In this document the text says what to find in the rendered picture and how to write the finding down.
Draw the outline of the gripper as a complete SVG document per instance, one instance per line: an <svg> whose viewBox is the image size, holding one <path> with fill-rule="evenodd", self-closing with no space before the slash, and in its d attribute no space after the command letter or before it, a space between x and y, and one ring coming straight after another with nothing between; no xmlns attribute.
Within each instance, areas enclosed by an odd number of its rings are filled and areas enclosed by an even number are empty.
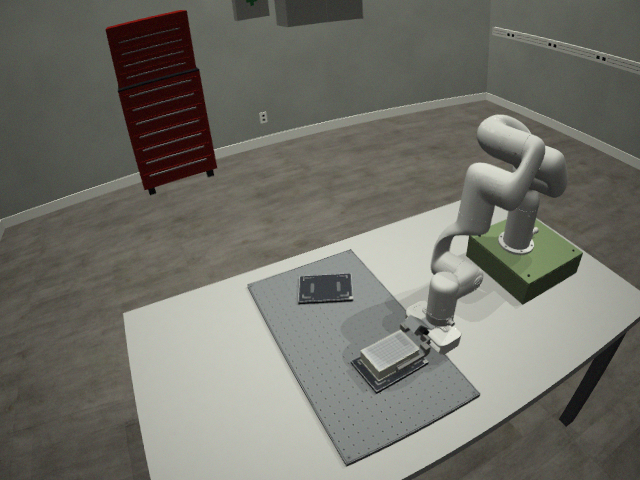
<svg viewBox="0 0 640 480"><path fill-rule="evenodd" d="M424 317L426 317L426 310L427 310L427 301L422 300L419 301L417 303L415 303L414 305L410 306L407 308L406 310L406 317L405 320L409 317L409 315L413 315L419 319L422 319ZM403 323L400 324L400 329L403 332L408 332L410 331L410 329ZM397 330L397 331L399 331ZM397 332L395 331L395 332ZM454 348L456 348L459 345L460 342L460 338L461 338L461 332L455 327L451 327L450 325L446 326L446 327L436 327L432 330L428 330L430 331L430 333L428 335L420 335L421 336L421 340L423 341L423 343L420 344L420 348L423 350L423 353L418 355L417 357L413 358L413 359L409 359L403 363L401 363L400 365L396 366L396 371L398 371L399 373L404 371L405 369L411 367L414 363L416 363L417 361L421 360L422 358L426 357L429 353L430 353L430 349L431 347L429 346L429 344L440 354L446 354L449 351L453 350ZM391 333L390 335L394 334L395 332ZM390 336L388 335L388 336ZM386 337L388 337L386 336ZM386 338L384 337L384 338ZM382 338L382 339L384 339ZM382 340L380 339L380 340ZM378 340L378 341L380 341ZM376 342L378 342L376 341ZM431 342L430 342L431 341ZM376 343L375 342L375 343ZM436 345L437 346L436 346ZM440 350L440 351L439 351Z"/></svg>

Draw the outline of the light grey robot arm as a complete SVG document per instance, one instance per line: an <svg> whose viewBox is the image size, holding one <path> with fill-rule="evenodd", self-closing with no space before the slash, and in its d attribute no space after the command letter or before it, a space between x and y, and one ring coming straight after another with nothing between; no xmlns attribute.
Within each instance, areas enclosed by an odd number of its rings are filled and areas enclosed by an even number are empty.
<svg viewBox="0 0 640 480"><path fill-rule="evenodd" d="M477 140L486 153L512 164L512 173L486 163L474 163L468 168L458 218L441 233L434 246L434 276L426 317L409 315L404 322L421 336L430 333L427 329L454 326L457 300L478 289L483 280L479 267L450 252L454 236L486 234L498 206L508 211L505 231L498 238L500 247L511 254L526 255L534 248L531 237L539 232L534 228L540 203L538 192L556 198L567 186L564 155L545 146L517 119L506 115L488 117L478 127Z"/></svg>

